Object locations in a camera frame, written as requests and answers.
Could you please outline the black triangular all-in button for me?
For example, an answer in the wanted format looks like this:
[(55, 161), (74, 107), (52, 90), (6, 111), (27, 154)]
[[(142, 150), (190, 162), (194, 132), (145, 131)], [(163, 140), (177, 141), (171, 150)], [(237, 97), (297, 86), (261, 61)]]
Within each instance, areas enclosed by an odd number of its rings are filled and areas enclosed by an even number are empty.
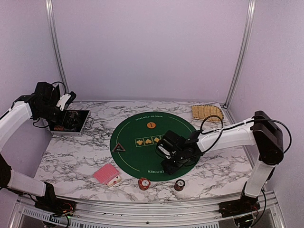
[(111, 152), (124, 152), (125, 148), (118, 142)]

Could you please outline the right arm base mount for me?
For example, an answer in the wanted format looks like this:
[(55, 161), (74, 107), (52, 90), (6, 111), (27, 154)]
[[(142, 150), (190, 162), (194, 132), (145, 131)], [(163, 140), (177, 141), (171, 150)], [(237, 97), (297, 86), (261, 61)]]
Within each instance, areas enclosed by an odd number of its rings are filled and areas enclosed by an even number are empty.
[(251, 203), (249, 201), (241, 201), (238, 199), (221, 202), (218, 205), (218, 212), (222, 215), (223, 218), (241, 215), (252, 211), (258, 211), (261, 208), (260, 204), (256, 201)]

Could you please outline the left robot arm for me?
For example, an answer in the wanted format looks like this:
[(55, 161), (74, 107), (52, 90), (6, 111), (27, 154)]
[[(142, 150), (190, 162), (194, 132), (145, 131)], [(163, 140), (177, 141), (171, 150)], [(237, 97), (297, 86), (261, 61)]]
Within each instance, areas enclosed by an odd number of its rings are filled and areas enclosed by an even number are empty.
[[(47, 82), (38, 82), (34, 93), (17, 98), (11, 108), (0, 117), (0, 148), (26, 121), (45, 119), (61, 124), (65, 115), (65, 106), (75, 94), (60, 94), (59, 87)], [(60, 201), (55, 196), (52, 184), (31, 178), (14, 171), (3, 156), (0, 157), (0, 187), (21, 193), (34, 195), (49, 211), (56, 211)]]

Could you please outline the orange big blind button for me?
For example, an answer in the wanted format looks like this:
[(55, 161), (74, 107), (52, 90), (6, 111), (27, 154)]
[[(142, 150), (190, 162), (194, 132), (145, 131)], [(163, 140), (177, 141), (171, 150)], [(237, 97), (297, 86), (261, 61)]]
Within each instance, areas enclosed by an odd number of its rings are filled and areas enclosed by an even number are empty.
[(149, 122), (149, 123), (147, 123), (147, 127), (148, 127), (149, 129), (154, 129), (154, 128), (156, 127), (156, 123), (154, 123), (154, 122)]

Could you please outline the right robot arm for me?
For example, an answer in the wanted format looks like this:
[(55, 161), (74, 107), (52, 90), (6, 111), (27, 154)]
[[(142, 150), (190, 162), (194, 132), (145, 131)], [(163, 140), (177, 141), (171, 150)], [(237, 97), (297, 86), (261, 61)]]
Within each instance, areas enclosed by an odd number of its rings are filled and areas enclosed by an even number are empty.
[(208, 132), (199, 129), (188, 138), (167, 131), (157, 142), (156, 149), (165, 157), (161, 162), (164, 172), (174, 174), (188, 162), (197, 162), (208, 152), (238, 146), (257, 146), (259, 156), (244, 185), (241, 198), (235, 203), (237, 211), (245, 213), (254, 205), (254, 199), (287, 152), (280, 125), (283, 123), (271, 119), (265, 112), (256, 111), (252, 118), (242, 122)]

